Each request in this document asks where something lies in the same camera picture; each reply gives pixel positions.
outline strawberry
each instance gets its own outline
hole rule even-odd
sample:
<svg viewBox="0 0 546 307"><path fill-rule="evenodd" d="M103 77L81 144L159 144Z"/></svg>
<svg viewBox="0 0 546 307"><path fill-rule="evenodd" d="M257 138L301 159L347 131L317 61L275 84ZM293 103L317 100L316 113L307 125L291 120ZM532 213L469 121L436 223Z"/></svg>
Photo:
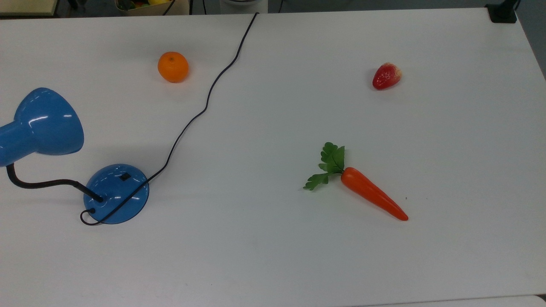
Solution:
<svg viewBox="0 0 546 307"><path fill-rule="evenodd" d="M373 76L373 86L378 90L384 90L400 81L402 71L392 63L385 63L379 67L375 76Z"/></svg>

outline cable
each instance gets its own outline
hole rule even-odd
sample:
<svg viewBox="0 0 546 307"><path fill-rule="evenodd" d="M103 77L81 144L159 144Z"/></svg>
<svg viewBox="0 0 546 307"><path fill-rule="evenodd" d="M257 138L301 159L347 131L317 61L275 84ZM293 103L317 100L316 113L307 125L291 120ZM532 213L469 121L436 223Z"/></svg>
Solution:
<svg viewBox="0 0 546 307"><path fill-rule="evenodd" d="M169 7L168 7L167 10L165 11L165 13L163 13L163 16L165 16L165 15L167 14L167 12L168 12L168 11L170 10L170 8L173 6L173 4L174 4L175 1L176 1L176 0L172 0L172 1L171 1L171 4L169 5Z"/></svg>
<svg viewBox="0 0 546 307"><path fill-rule="evenodd" d="M108 213L105 217L103 217L102 219L100 219L100 221L96 222L96 223L88 223L86 221L84 221L83 219L83 213L85 212L90 212L89 210L85 210L84 212L81 213L80 215L80 219L81 221L86 224L86 225L90 225L90 226L93 226L93 225L98 225L102 222L104 222L106 219L108 219L110 216L112 216L114 213L116 213L123 205L125 205L126 202L128 202L136 193L138 193L138 191L140 191L141 188L143 188L145 185L148 184L148 182L150 182L152 179L154 179L157 175L159 175L166 167L167 165L169 165L169 161L171 159L171 156L173 155L173 152L176 148L176 145L178 144L178 141L180 140L180 138L182 137L182 135L184 134L184 132L186 131L186 129L191 125L191 123L196 120L198 117L200 117L205 111L207 111L207 109L209 108L209 101L210 101L210 95L212 93L212 89L214 88L214 86L216 85L216 82L218 82L218 79L220 79L220 77L226 72L226 70L228 70L231 66L233 66L233 64L235 63L235 61L237 60L237 58L239 57L239 53L241 52L241 49L242 49L242 45L243 43L245 42L245 38L248 34L248 32L250 31L250 28L252 27L252 24L254 23L254 19L256 19L256 16L258 15L258 13L255 13L254 14L254 17L252 18L252 20L250 21L250 24L248 25L247 29L246 29L246 32L245 32L245 35L242 37L242 40L241 40L241 43L239 44L239 48L237 49L237 53L235 54L235 58L233 58L233 61L227 65L219 74L218 76L216 77L216 79L214 80L214 82L212 83L210 89L209 89L209 94L207 95L207 98L206 98L206 103L205 103L205 108L199 112L196 116L194 116L189 122L188 124L186 124L186 126L184 127L184 129L182 130L182 132L178 135L178 137L176 138L176 140L174 141L174 144L173 144L173 147L171 147L171 150L169 152L169 156L167 157L167 161L165 162L165 165L159 170L157 171L155 174L153 174L150 178L148 178L146 181L144 181L138 188L136 188L129 196L127 196L126 199L124 199L116 208L114 208L110 213Z"/></svg>

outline carrot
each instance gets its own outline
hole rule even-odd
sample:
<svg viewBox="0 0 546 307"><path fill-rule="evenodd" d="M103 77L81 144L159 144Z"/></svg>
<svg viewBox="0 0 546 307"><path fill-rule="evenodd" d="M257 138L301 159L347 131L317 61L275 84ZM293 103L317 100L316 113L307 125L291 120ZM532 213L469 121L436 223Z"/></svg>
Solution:
<svg viewBox="0 0 546 307"><path fill-rule="evenodd" d="M400 221L407 221L408 216L402 209L390 199L390 197L381 191L373 182L370 181L357 169L348 167L341 174L341 182L351 189L351 191L364 197L370 203L380 207Z"/></svg>
<svg viewBox="0 0 546 307"><path fill-rule="evenodd" d="M407 221L408 216L385 192L381 191L373 182L361 172L352 167L345 168L345 146L337 147L327 142L321 152L324 163L318 166L324 174L315 174L307 180L304 189L314 190L319 184L327 184L328 178L334 174L341 174L341 182L351 191L364 197L370 203L380 207L401 221Z"/></svg>

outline green leaf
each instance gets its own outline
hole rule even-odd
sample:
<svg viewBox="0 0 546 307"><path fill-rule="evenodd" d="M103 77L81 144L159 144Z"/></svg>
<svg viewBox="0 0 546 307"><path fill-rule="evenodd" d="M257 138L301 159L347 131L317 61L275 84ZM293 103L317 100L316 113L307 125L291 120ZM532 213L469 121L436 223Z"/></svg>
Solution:
<svg viewBox="0 0 546 307"><path fill-rule="evenodd" d="M345 169L345 146L338 148L336 145L327 142L321 152L321 160L326 164L320 165L322 170L328 173L341 174Z"/></svg>
<svg viewBox="0 0 546 307"><path fill-rule="evenodd" d="M330 173L324 173L324 174L315 174L307 180L307 183L304 186L304 189L313 191L314 188L316 188L319 184L327 184L328 183L328 176L331 175Z"/></svg>
<svg viewBox="0 0 546 307"><path fill-rule="evenodd" d="M345 169L345 146L337 147L330 142L326 142L322 148L321 160L324 163L320 163L318 167L326 173L309 177L304 189L313 191L319 184L327 184L329 176L343 173Z"/></svg>

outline cardboard box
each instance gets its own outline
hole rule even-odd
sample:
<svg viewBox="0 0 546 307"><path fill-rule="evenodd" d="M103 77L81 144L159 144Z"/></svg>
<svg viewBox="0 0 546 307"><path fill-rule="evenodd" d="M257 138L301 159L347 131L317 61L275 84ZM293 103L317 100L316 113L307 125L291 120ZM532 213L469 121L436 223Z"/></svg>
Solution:
<svg viewBox="0 0 546 307"><path fill-rule="evenodd" d="M114 0L116 3L117 10L120 11L122 16L158 16L163 15L165 11L171 5L170 2L150 5L148 7L141 7L132 10L120 10L117 5L117 0ZM167 12L169 15L189 15L189 0L176 0L173 6Z"/></svg>

